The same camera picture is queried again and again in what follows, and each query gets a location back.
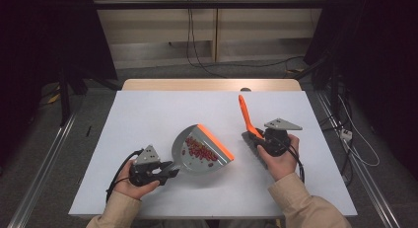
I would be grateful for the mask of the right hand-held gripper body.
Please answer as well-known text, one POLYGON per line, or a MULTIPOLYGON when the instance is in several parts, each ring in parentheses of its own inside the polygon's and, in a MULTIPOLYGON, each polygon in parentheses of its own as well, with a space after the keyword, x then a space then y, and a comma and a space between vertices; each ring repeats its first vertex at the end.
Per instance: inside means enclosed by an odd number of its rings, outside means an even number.
POLYGON ((288 130, 302 130, 303 128, 283 118, 276 118, 264 124, 264 149, 270 156, 283 155, 290 147, 288 130))

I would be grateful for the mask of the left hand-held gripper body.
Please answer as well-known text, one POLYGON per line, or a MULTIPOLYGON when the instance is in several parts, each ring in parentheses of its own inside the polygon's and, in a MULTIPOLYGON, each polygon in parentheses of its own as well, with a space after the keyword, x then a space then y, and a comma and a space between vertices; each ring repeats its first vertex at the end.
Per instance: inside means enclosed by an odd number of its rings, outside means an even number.
POLYGON ((168 173, 161 169, 160 157, 152 145, 141 149, 129 169, 129 181, 136 187, 159 181, 163 186, 168 180, 168 173))

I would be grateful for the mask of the grey dustpan with orange edge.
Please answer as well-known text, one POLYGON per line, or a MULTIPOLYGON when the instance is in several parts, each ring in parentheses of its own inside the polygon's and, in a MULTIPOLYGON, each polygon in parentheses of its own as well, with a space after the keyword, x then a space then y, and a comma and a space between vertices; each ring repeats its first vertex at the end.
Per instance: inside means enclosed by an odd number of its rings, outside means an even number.
POLYGON ((173 143, 172 156, 174 159, 174 167, 191 175, 212 173, 235 160, 233 153, 203 124, 191 125, 177 136, 173 143), (203 142, 218 156, 218 160, 212 167, 209 167, 206 163, 197 162, 189 165, 188 160, 182 158, 180 152, 188 136, 192 136, 203 142))

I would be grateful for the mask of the orange brush with grey bristles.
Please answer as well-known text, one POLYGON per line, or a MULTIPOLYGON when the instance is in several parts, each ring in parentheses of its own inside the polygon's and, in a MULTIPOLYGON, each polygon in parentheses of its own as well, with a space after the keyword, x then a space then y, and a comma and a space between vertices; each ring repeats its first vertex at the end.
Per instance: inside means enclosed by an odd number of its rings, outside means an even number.
POLYGON ((250 151, 256 157, 256 159, 261 163, 263 168, 267 169, 266 163, 264 162, 264 160, 261 158, 260 154, 258 153, 258 150, 257 150, 258 145, 255 146, 252 140, 254 135, 258 136, 259 138, 264 139, 263 131, 252 125, 243 95, 239 95, 239 105, 242 111, 242 115, 243 115, 244 123, 245 123, 245 129, 246 129, 246 132, 242 133, 242 138, 244 142, 246 143, 246 145, 248 146, 248 148, 250 149, 250 151))

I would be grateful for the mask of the red beans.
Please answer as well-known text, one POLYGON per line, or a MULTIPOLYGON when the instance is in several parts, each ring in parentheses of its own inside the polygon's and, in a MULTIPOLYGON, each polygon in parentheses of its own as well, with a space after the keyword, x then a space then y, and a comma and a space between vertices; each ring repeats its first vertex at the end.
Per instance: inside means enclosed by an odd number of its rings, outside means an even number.
POLYGON ((188 164, 193 162, 206 163, 212 167, 218 160, 218 156, 203 142, 192 136, 188 136, 183 143, 180 155, 188 160, 188 164))

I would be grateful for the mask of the person's right hand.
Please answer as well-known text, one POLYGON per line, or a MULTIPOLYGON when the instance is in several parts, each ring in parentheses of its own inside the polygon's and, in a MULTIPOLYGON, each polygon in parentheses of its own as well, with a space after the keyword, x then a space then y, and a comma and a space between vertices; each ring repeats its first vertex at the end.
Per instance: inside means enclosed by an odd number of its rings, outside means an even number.
POLYGON ((289 150, 279 157, 272 157, 261 145, 257 146, 258 153, 275 182, 294 173, 298 165, 300 139, 293 134, 289 134, 288 137, 290 138, 289 150))

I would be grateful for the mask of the person's left hand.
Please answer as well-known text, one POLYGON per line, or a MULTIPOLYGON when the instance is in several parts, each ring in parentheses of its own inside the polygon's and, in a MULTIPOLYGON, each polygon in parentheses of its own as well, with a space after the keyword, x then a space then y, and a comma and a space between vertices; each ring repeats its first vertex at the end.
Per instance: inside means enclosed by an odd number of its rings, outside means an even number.
POLYGON ((160 182, 153 181, 142 187, 136 187, 132 185, 128 179, 129 169, 132 163, 133 161, 129 160, 121 169, 116 179, 117 184, 115 185, 113 190, 127 195, 129 197, 135 198, 137 200, 140 200, 144 195, 155 190, 159 186, 160 182))

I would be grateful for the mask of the black metal stand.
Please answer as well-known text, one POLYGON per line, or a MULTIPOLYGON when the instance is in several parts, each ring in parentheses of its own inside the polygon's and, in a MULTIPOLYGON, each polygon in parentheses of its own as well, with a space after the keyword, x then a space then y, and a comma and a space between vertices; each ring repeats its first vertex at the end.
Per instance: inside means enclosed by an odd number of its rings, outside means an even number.
POLYGON ((61 97, 61 126, 64 126, 68 121, 71 109, 70 109, 70 100, 68 95, 68 83, 66 72, 64 68, 60 69, 59 72, 59 89, 60 89, 60 97, 61 97))

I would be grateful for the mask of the beige wooden cabinet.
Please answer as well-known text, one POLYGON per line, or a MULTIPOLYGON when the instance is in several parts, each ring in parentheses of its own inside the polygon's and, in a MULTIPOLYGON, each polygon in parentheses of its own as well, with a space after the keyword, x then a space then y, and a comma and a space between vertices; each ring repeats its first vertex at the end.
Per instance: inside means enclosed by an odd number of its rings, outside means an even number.
MULTIPOLYGON (((183 1, 183 0, 94 0, 101 1, 183 1)), ((292 1, 292 0, 240 0, 292 1)), ((272 42, 278 55, 303 53, 314 35, 319 9, 203 9, 203 10, 99 10, 101 24, 114 60, 129 47, 142 43, 185 42, 195 36, 209 45, 203 56, 215 62, 228 55, 243 59, 250 55, 274 53, 259 50, 258 43, 272 42)))

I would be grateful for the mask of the black curtain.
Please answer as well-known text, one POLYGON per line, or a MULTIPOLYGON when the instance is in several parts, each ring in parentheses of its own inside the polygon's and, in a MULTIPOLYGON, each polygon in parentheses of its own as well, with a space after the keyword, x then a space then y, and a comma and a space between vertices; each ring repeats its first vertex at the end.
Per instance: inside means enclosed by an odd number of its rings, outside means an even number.
POLYGON ((418 0, 349 1, 321 11, 305 62, 318 61, 345 19, 338 55, 345 84, 394 157, 418 180, 418 0))
POLYGON ((94 0, 0 0, 0 167, 9 161, 41 99, 64 78, 116 79, 94 0))

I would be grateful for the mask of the black horizontal metal bar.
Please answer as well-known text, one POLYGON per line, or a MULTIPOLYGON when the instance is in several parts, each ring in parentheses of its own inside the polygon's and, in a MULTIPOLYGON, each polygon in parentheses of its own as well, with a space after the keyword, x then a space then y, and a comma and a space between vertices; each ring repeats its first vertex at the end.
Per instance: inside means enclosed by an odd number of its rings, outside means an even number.
POLYGON ((136 9, 313 9, 326 7, 322 0, 292 1, 141 1, 141 2, 95 2, 98 10, 136 9))

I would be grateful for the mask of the aluminium floor rail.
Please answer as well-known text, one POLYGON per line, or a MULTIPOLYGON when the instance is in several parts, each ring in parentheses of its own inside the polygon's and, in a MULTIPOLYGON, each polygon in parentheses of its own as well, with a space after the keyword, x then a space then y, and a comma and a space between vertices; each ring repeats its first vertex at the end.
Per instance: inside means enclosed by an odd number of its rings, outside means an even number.
POLYGON ((342 143, 345 153, 353 166, 353 170, 356 172, 359 180, 361 181, 367 195, 369 196, 375 210, 377 211, 381 221, 385 228, 400 228, 400 225, 393 213, 389 203, 384 197, 382 191, 378 187, 378 184, 373 179, 368 168, 370 165, 364 163, 362 158, 358 155, 358 152, 354 146, 350 146, 345 139, 340 137, 340 132, 335 129, 337 139, 342 143))
POLYGON ((68 214, 86 161, 76 144, 80 114, 74 111, 59 128, 40 168, 6 228, 79 228, 82 218, 68 214))

